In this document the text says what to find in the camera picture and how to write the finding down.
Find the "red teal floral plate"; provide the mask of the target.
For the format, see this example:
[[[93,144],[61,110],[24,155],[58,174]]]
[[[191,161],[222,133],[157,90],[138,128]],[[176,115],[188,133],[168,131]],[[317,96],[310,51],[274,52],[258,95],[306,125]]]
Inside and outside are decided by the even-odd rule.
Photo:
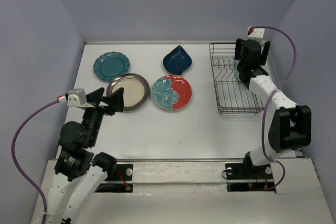
[[[189,104],[192,87],[183,77],[168,74],[158,78],[151,88],[151,98],[161,109],[176,111]]]

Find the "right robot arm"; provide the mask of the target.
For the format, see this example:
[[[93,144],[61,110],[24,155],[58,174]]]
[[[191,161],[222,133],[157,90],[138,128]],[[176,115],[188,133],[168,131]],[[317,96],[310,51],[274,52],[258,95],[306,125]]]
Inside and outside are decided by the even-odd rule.
[[[235,60],[239,80],[264,104],[261,146],[248,152],[239,171],[248,178],[284,153],[311,143],[311,109],[289,99],[273,83],[266,63],[270,42],[264,46],[252,39],[237,39]]]

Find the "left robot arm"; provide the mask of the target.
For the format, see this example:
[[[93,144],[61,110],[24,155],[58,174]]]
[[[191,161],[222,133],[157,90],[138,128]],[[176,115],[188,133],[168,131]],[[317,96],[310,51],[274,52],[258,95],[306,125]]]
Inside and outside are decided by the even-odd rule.
[[[104,88],[88,94],[84,89],[73,89],[57,98],[68,107],[83,109],[84,114],[81,122],[67,122],[60,130],[61,152],[48,196],[35,223],[75,223],[85,199],[105,179],[115,176],[116,158],[104,152],[96,155],[89,149],[96,144],[103,117],[123,111],[123,95],[123,88],[108,96],[104,95]]]

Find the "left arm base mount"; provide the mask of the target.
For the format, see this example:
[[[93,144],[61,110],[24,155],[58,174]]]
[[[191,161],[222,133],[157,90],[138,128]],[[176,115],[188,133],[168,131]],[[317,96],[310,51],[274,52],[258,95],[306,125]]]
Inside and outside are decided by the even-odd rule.
[[[97,188],[97,193],[132,193],[133,164],[118,164],[114,174],[109,175]]]

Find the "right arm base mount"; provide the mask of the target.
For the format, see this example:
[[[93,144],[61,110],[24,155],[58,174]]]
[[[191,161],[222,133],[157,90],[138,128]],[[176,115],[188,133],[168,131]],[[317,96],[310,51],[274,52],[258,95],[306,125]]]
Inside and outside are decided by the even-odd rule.
[[[226,163],[222,177],[227,181],[228,192],[275,191],[270,165],[247,171],[243,163]]]

